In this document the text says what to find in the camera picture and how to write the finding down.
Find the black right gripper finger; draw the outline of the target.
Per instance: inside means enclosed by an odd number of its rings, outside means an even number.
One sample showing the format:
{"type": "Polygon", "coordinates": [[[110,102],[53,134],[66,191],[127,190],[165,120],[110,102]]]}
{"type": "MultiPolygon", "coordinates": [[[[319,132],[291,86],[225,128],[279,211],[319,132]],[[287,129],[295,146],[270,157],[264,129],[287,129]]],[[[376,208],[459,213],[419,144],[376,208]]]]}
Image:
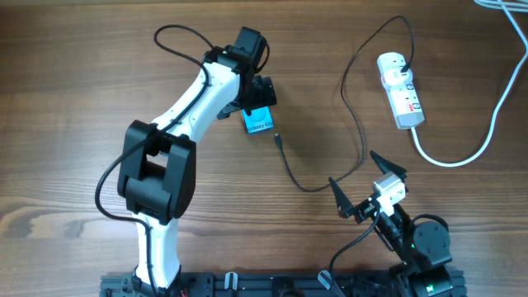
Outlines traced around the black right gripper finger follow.
{"type": "Polygon", "coordinates": [[[379,168],[379,170],[383,173],[394,173],[397,177],[399,177],[403,182],[407,178],[407,170],[403,167],[400,167],[399,165],[390,162],[389,160],[381,157],[379,154],[377,154],[375,151],[370,151],[370,157],[375,162],[376,166],[379,168]]]}
{"type": "Polygon", "coordinates": [[[337,184],[336,180],[334,180],[332,177],[329,177],[328,182],[335,197],[339,216],[343,219],[350,218],[354,212],[353,204],[343,192],[341,187],[337,184]]]}

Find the teal screen smartphone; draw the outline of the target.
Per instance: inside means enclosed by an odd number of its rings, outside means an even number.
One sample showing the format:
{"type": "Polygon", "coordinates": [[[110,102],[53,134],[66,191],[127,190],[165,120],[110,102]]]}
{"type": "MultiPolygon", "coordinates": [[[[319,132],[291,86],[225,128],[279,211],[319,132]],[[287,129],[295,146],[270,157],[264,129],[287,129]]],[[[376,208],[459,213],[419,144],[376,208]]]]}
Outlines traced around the teal screen smartphone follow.
{"type": "Polygon", "coordinates": [[[243,121],[249,134],[256,134],[263,131],[271,130],[275,127],[272,119],[271,110],[265,106],[255,109],[248,114],[242,111],[243,121]]]}

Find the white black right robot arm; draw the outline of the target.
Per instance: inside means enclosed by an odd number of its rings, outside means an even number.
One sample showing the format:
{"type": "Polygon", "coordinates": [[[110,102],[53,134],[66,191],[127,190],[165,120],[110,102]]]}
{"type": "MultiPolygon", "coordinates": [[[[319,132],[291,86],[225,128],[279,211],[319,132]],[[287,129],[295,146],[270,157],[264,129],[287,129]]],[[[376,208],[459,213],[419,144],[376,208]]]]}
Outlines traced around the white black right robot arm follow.
{"type": "Polygon", "coordinates": [[[328,179],[341,218],[352,217],[358,224],[367,219],[372,222],[362,235],[334,254],[328,268],[327,289],[337,296],[344,295],[333,271],[335,261],[375,232],[388,250],[401,260],[385,272],[388,284],[384,292],[392,296],[453,295],[455,284],[446,267],[452,261],[448,223],[433,214],[411,218],[400,205],[408,193],[407,170],[374,151],[370,152],[370,157],[383,176],[373,182],[373,193],[360,204],[353,205],[337,181],[328,179]]]}

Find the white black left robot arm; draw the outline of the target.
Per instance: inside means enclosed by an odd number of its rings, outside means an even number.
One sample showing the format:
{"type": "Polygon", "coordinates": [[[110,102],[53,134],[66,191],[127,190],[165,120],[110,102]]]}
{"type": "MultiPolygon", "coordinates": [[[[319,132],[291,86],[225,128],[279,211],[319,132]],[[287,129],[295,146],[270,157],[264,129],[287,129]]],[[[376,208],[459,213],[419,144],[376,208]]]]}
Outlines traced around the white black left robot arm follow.
{"type": "Polygon", "coordinates": [[[196,188],[197,146],[215,120],[277,103],[271,79],[260,74],[269,51],[259,31],[242,27],[233,44],[210,46],[197,61],[196,79],[171,108],[126,130],[117,192],[140,232],[135,293],[179,294],[177,228],[196,188]]]}

